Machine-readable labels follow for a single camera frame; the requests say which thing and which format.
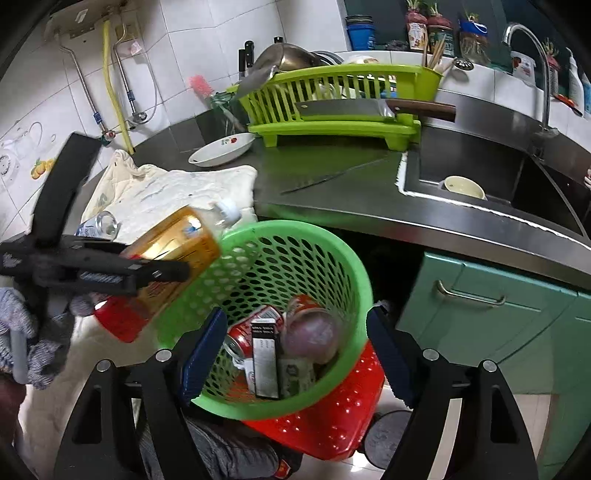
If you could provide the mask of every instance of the teal cabinet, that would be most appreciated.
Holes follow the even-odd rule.
[[[591,297],[579,293],[548,329],[500,367],[514,393],[553,394],[538,461],[564,463],[591,423]]]
[[[437,288],[439,281],[449,294]],[[427,253],[397,328],[450,362],[500,362],[575,298],[574,292],[542,281]],[[502,299],[499,306],[491,305]]]
[[[589,379],[591,296],[579,293],[549,328],[504,360],[501,371],[513,393],[561,394]]]

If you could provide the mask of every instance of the faucet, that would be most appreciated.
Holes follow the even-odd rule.
[[[555,128],[550,128],[548,122],[550,120],[550,64],[548,63],[548,57],[544,51],[544,47],[534,35],[534,33],[524,25],[519,23],[510,23],[507,25],[505,32],[503,33],[503,43],[509,48],[511,47],[511,37],[516,30],[521,30],[525,33],[535,47],[538,49],[538,53],[542,59],[542,74],[544,76],[544,112],[542,114],[542,131],[536,132],[532,139],[532,144],[535,149],[534,155],[540,158],[543,153],[543,144],[545,140],[558,136],[559,131]]]

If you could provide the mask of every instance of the plastic bottle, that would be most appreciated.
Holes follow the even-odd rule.
[[[95,311],[98,321],[123,342],[133,342],[145,325],[169,305],[209,265],[219,258],[219,240],[241,218],[236,204],[221,200],[210,209],[183,207],[139,237],[121,255],[148,260],[178,260],[188,263],[189,280],[153,282],[137,297],[110,297]]]
[[[584,111],[585,97],[583,93],[583,83],[579,78],[579,70],[577,62],[574,59],[573,52],[567,48],[570,53],[570,69],[569,69],[569,98],[574,102],[574,106],[580,112]]]
[[[583,93],[585,96],[585,118],[591,120],[591,83],[587,75],[583,73]]]

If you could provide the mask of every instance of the glass jar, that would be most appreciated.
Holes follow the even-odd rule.
[[[488,66],[488,29],[471,21],[460,22],[460,51],[462,57],[478,65]]]

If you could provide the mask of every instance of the yellow gas hose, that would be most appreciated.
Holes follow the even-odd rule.
[[[115,109],[115,113],[117,114],[117,121],[119,122],[119,126],[121,128],[121,135],[123,136],[123,141],[125,142],[125,148],[129,155],[133,155],[135,150],[134,146],[131,143],[131,139],[129,138],[129,133],[127,130],[127,122],[121,112],[121,107],[119,106],[119,101],[117,100],[117,96],[113,91],[113,86],[111,85],[111,76],[109,75],[109,53],[111,52],[111,40],[110,36],[110,27],[111,21],[105,20],[103,23],[103,77],[105,77],[105,86],[107,88],[107,93],[109,93],[109,97],[111,99],[111,103],[113,104],[113,108]]]

